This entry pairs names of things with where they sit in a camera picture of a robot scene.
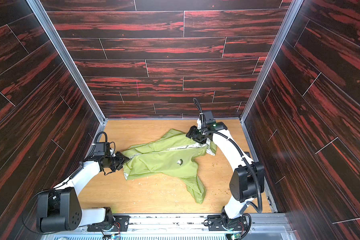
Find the green zip jacket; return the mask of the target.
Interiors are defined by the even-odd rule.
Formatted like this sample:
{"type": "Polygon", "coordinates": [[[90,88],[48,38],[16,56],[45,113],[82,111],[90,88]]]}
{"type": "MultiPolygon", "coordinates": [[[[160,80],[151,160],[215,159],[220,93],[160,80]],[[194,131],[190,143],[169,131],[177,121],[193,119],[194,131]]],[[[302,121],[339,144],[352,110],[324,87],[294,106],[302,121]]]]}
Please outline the green zip jacket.
{"type": "Polygon", "coordinates": [[[186,137],[186,133],[171,129],[159,140],[130,146],[122,154],[130,160],[123,165],[126,180],[164,174],[179,178],[195,202],[202,204],[206,188],[198,177],[197,157],[214,156],[217,145],[210,140],[200,144],[186,137]]]}

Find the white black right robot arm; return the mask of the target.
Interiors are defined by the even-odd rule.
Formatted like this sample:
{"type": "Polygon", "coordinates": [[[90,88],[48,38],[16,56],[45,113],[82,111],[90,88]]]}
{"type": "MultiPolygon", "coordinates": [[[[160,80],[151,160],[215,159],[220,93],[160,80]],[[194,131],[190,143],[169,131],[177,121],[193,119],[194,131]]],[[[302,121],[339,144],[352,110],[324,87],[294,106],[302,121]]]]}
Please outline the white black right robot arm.
{"type": "Polygon", "coordinates": [[[219,147],[233,170],[229,188],[231,198],[222,208],[221,223],[230,230],[236,227],[251,206],[257,213],[263,212],[262,193],[264,192],[265,168],[262,163],[252,160],[232,138],[227,126],[211,123],[205,128],[192,126],[186,137],[197,143],[211,141],[219,147]]]}

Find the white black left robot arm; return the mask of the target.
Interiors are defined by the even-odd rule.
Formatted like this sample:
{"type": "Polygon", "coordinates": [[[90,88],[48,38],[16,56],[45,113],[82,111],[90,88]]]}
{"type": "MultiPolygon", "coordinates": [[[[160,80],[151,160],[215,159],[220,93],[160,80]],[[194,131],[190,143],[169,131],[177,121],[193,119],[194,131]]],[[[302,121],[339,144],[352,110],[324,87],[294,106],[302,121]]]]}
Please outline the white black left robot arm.
{"type": "Polygon", "coordinates": [[[83,209],[78,195],[89,181],[109,168],[111,172],[122,169],[130,158],[120,152],[86,158],[81,166],[53,189],[42,191],[37,200],[37,231],[49,234],[73,231],[78,227],[97,225],[103,231],[114,228],[115,218],[109,207],[83,209]]]}

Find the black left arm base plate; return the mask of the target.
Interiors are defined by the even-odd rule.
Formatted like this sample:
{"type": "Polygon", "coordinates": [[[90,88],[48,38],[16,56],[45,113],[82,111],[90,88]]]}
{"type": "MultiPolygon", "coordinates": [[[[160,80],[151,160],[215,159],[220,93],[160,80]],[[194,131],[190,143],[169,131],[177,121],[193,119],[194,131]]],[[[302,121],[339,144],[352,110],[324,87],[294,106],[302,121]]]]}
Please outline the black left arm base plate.
{"type": "Polygon", "coordinates": [[[106,217],[101,223],[89,225],[87,231],[99,233],[126,232],[129,227],[130,218],[128,215],[113,215],[111,218],[106,217]]]}

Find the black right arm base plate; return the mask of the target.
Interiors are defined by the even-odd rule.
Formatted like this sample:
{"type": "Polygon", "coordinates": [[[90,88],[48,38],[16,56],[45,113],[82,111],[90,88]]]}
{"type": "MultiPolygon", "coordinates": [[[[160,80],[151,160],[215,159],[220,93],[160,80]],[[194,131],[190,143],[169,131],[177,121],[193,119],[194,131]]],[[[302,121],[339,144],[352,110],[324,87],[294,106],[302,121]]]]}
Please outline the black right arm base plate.
{"type": "Polygon", "coordinates": [[[208,227],[209,231],[244,231],[248,228],[248,222],[244,216],[229,219],[225,215],[208,215],[204,220],[204,226],[208,227]]]}

